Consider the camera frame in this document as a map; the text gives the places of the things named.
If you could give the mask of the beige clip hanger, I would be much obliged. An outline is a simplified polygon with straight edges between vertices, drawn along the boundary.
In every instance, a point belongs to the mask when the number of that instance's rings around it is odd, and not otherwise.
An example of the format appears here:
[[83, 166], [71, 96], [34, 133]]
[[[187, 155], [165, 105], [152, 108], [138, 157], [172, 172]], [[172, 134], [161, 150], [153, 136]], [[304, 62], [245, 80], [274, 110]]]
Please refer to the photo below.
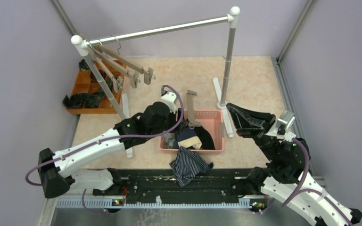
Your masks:
[[111, 67], [115, 68], [121, 74], [126, 76], [130, 81], [130, 86], [133, 89], [138, 87], [140, 83], [140, 74], [142, 68], [134, 64], [131, 60], [121, 56], [113, 49], [103, 45], [91, 47], [91, 51], [103, 62], [106, 62]]
[[113, 90], [115, 92], [123, 91], [123, 77], [121, 71], [118, 70], [118, 65], [95, 48], [88, 48], [88, 51], [95, 57], [95, 61], [112, 81]]
[[197, 92], [189, 89], [186, 91], [188, 121], [190, 127], [200, 127], [201, 123], [195, 119], [195, 111], [193, 105], [194, 96], [197, 96]]
[[138, 74], [143, 75], [144, 83], [147, 84], [147, 85], [150, 85], [151, 81], [156, 79], [156, 76], [154, 75], [154, 70], [152, 68], [150, 68], [150, 67], [144, 68], [142, 65], [140, 65], [136, 61], [121, 55], [121, 52], [120, 52], [120, 49], [122, 48], [121, 43], [117, 38], [115, 38], [115, 40], [118, 43], [118, 49], [117, 50], [113, 50], [111, 48], [105, 47], [103, 44], [101, 44], [100, 50], [103, 53], [105, 53], [105, 54], [119, 60], [120, 62], [124, 63], [127, 67], [133, 69]]

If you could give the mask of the navy blue underwear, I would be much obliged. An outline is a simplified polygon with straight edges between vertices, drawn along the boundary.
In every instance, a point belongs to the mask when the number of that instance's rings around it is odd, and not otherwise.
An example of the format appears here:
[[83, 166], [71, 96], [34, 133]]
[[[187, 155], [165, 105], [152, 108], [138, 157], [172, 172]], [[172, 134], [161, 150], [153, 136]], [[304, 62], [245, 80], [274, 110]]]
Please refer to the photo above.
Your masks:
[[180, 134], [175, 135], [173, 148], [178, 149], [179, 147], [195, 150], [201, 149], [202, 141], [197, 136], [194, 128], [186, 127]]

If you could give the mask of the black underwear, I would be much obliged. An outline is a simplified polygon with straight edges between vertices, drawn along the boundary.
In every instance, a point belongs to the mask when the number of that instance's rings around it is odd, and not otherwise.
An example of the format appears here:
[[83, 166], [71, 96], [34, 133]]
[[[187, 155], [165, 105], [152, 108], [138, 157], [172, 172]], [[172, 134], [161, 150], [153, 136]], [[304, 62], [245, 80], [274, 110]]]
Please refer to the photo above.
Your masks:
[[202, 143], [200, 147], [201, 150], [215, 149], [214, 140], [211, 134], [203, 126], [195, 127], [194, 131]]

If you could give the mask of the dark striped underwear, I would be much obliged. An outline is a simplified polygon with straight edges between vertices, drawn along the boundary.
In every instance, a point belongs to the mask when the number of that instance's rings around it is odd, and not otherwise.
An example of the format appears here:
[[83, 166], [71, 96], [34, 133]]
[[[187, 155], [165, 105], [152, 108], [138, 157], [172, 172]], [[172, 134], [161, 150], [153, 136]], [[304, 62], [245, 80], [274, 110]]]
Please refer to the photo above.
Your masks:
[[210, 171], [214, 164], [206, 162], [198, 153], [180, 147], [176, 158], [169, 163], [181, 187], [188, 185], [196, 175]]

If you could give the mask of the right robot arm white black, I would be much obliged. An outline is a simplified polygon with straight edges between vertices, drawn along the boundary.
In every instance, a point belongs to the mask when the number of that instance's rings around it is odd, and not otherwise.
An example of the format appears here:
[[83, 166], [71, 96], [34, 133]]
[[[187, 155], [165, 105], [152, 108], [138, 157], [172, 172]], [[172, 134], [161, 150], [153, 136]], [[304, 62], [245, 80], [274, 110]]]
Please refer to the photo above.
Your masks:
[[226, 105], [236, 133], [250, 138], [268, 162], [254, 167], [235, 185], [239, 194], [263, 194], [279, 201], [312, 226], [352, 226], [362, 212], [333, 198], [311, 175], [307, 142], [291, 130], [295, 115], [285, 110], [279, 117]]

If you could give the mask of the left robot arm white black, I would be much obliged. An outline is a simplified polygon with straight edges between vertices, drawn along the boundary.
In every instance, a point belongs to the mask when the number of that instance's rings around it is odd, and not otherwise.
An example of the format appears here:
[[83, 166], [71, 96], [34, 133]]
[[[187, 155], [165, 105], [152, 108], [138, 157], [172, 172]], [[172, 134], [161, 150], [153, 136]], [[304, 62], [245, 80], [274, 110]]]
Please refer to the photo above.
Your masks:
[[78, 189], [93, 189], [111, 195], [120, 193], [123, 183], [117, 170], [90, 170], [84, 166], [174, 131], [183, 116], [183, 107], [171, 110], [165, 103], [155, 102], [144, 112], [122, 120], [80, 145], [55, 152], [49, 148], [41, 150], [38, 174], [45, 198], [56, 198]]

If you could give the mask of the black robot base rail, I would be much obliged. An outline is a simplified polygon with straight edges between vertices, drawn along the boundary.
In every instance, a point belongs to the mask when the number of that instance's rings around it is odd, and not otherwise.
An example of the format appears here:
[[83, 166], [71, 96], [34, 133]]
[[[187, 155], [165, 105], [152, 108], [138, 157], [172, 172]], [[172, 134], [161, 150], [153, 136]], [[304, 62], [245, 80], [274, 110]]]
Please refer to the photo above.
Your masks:
[[93, 198], [109, 198], [105, 209], [120, 208], [242, 208], [265, 210], [272, 200], [259, 191], [251, 169], [210, 169], [198, 173], [185, 185], [171, 169], [110, 169], [115, 182], [106, 190], [87, 190], [85, 204], [95, 208]]

